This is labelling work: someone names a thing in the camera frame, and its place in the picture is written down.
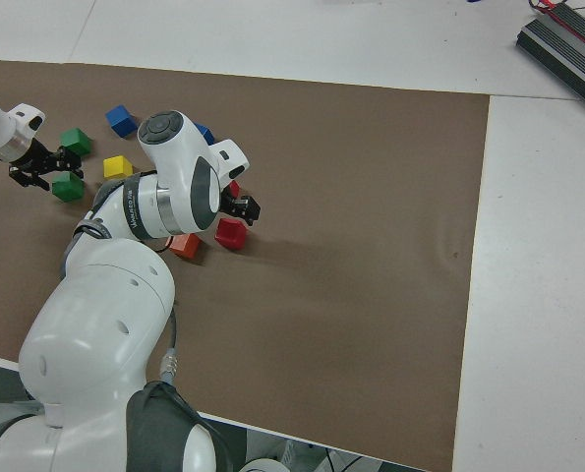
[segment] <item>brown mat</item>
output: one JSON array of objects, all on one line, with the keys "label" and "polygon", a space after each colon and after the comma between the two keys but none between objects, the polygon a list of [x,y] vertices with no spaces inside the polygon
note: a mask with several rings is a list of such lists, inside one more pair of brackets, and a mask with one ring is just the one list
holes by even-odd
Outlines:
[{"label": "brown mat", "polygon": [[179,109],[240,145],[253,165],[240,184],[263,207],[238,254],[210,230],[197,264],[163,255],[179,390],[208,413],[450,470],[487,96],[0,62],[0,105],[20,102],[47,114],[49,148],[80,127],[94,153],[74,204],[0,164],[0,357],[17,360],[58,283],[102,159],[150,169],[104,112]]}]

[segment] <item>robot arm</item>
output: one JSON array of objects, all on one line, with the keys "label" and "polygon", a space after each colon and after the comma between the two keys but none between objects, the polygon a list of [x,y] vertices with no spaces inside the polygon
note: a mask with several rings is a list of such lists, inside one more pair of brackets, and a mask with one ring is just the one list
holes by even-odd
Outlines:
[{"label": "robot arm", "polygon": [[59,147],[50,152],[34,138],[45,115],[24,103],[9,112],[0,108],[0,160],[10,164],[9,175],[20,185],[35,185],[49,190],[39,175],[53,170],[71,170],[83,177],[81,160],[73,152]]}]

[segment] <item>white tabletop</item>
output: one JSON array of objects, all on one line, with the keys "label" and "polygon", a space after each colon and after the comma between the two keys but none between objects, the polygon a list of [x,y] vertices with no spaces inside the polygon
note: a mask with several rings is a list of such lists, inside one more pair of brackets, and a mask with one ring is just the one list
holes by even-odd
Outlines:
[{"label": "white tabletop", "polygon": [[454,471],[585,470],[585,105],[514,47],[533,18],[524,0],[0,0],[0,59],[495,95]]}]

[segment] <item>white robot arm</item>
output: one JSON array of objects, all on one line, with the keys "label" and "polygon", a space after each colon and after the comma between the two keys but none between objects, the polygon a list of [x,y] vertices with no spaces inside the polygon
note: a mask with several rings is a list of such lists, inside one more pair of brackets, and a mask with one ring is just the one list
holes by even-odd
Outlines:
[{"label": "white robot arm", "polygon": [[[14,163],[32,144],[11,145],[28,135],[10,113],[0,110],[0,159]],[[188,407],[167,383],[144,388],[147,359],[172,314],[174,283],[163,260],[139,241],[203,231],[220,210],[252,224],[260,208],[250,197],[230,197],[228,184],[249,167],[233,142],[208,146],[178,111],[151,116],[138,136],[156,172],[109,181],[79,224],[64,278],[19,357],[22,381],[45,415],[22,419],[0,436],[0,471],[131,472],[142,460],[146,470],[166,470],[161,463],[215,470],[211,435],[199,420],[156,437],[152,431],[164,424],[155,425],[158,415]],[[149,397],[157,413],[142,409]],[[142,443],[162,450],[134,455]]]}]

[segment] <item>gray button pad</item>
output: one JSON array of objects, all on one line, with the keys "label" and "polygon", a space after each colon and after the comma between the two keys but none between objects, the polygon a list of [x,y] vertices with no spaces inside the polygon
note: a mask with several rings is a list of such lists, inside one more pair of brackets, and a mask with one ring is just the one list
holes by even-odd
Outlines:
[{"label": "gray button pad", "polygon": [[160,145],[174,138],[183,128],[183,116],[177,111],[161,111],[139,127],[139,139],[147,145]]}]

